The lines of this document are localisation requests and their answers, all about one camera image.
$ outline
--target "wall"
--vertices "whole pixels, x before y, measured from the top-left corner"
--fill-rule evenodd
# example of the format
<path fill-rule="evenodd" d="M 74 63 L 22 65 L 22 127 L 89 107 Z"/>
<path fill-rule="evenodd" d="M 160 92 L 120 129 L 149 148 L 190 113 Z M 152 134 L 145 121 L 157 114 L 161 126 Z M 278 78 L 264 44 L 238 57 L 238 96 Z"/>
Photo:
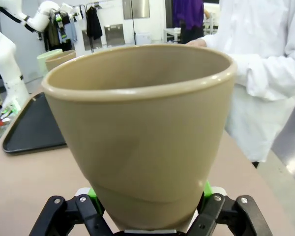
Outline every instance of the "wall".
<path fill-rule="evenodd" d="M 54 0 L 61 4 L 65 2 L 70 5 L 79 5 L 90 2 L 90 0 Z M 122 0 L 105 0 L 100 1 L 100 6 L 103 9 L 98 10 L 98 18 L 104 31 L 104 26 L 123 24 L 124 38 L 126 44 L 134 44 L 132 20 L 123 19 Z M 163 29 L 166 25 L 165 19 L 165 0 L 149 0 L 150 18 L 134 19 L 135 32 L 149 32 L 151 33 L 153 43 L 162 42 Z M 85 18 L 82 22 L 75 23 L 77 30 L 78 42 L 75 44 L 77 55 L 89 54 L 90 51 L 84 50 L 83 36 L 81 30 L 86 29 Z M 105 34 L 101 37 L 102 44 L 106 45 Z"/>
<path fill-rule="evenodd" d="M 34 16 L 39 3 L 37 0 L 23 0 L 22 10 L 25 14 Z M 25 82 L 30 82 L 41 73 L 36 57 L 45 52 L 43 41 L 39 41 L 38 34 L 28 31 L 23 25 L 12 21 L 0 13 L 1 32 L 16 45 L 15 59 L 24 76 Z"/>

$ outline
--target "beige tabletop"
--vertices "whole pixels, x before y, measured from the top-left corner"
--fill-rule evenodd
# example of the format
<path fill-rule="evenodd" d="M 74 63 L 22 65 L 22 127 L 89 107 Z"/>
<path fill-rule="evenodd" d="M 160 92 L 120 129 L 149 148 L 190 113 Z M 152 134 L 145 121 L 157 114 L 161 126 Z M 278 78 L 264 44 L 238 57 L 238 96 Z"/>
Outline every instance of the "beige tabletop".
<path fill-rule="evenodd" d="M 50 196 L 61 195 L 68 200 L 89 183 L 68 148 L 11 156 L 2 150 L 4 137 L 0 140 L 0 236 L 26 236 Z M 223 135 L 209 181 L 212 186 L 223 187 L 233 199 L 251 195 L 274 236 L 295 236 L 272 191 L 227 133 Z M 80 225 L 70 235 L 88 234 Z M 213 235 L 232 234 L 227 227 L 217 226 Z"/>

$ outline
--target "stainless steel panel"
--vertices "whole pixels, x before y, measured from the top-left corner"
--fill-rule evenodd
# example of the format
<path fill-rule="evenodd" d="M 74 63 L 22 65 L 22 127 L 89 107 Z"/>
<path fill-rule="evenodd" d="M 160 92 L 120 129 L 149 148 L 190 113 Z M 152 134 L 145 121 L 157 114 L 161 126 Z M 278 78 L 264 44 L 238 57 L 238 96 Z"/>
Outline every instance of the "stainless steel panel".
<path fill-rule="evenodd" d="M 83 43 L 84 43 L 84 49 L 85 49 L 85 51 L 91 50 L 90 40 L 89 40 L 89 37 L 87 35 L 87 31 L 86 30 L 83 30 L 82 31 L 82 36 L 83 36 Z"/>
<path fill-rule="evenodd" d="M 108 47 L 125 44 L 122 24 L 105 26 L 104 28 Z"/>
<path fill-rule="evenodd" d="M 131 2 L 133 9 L 133 18 L 149 18 L 149 0 L 122 0 L 123 18 L 132 19 Z"/>
<path fill-rule="evenodd" d="M 102 39 L 101 38 L 93 40 L 93 48 L 94 49 L 98 49 L 98 48 L 102 48 L 102 47 L 103 47 L 103 45 L 102 45 Z"/>
<path fill-rule="evenodd" d="M 173 28 L 173 0 L 165 0 L 166 28 Z"/>

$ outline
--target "tan cup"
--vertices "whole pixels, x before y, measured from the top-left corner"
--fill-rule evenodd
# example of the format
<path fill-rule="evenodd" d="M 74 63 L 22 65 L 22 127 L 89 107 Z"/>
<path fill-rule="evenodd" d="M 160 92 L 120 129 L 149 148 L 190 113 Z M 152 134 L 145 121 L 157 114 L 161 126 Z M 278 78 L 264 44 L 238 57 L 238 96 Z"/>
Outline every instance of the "tan cup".
<path fill-rule="evenodd" d="M 74 59 L 75 57 L 76 57 L 76 53 L 74 50 L 69 50 L 69 51 L 65 51 L 60 54 L 54 55 L 46 60 L 47 70 L 51 71 L 52 69 L 56 68 L 62 63 L 65 63 L 66 61 Z"/>
<path fill-rule="evenodd" d="M 113 49 L 42 85 L 84 176 L 118 225 L 177 228 L 202 195 L 234 85 L 226 55 L 184 45 Z"/>

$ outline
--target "white robotic arm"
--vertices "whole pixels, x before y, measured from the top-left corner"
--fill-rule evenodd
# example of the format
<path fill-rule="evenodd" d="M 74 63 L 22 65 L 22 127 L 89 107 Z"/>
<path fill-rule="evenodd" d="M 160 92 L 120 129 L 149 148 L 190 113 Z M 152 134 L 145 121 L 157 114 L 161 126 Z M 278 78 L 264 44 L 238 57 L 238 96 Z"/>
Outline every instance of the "white robotic arm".
<path fill-rule="evenodd" d="M 42 32 L 49 23 L 50 15 L 57 12 L 73 13 L 73 8 L 65 3 L 61 6 L 52 1 L 41 3 L 33 18 L 22 12 L 22 0 L 0 0 L 0 11 L 30 31 Z M 20 110 L 29 97 L 22 80 L 22 73 L 15 61 L 15 44 L 0 32 L 0 74 L 7 91 L 5 108 L 9 104 Z"/>

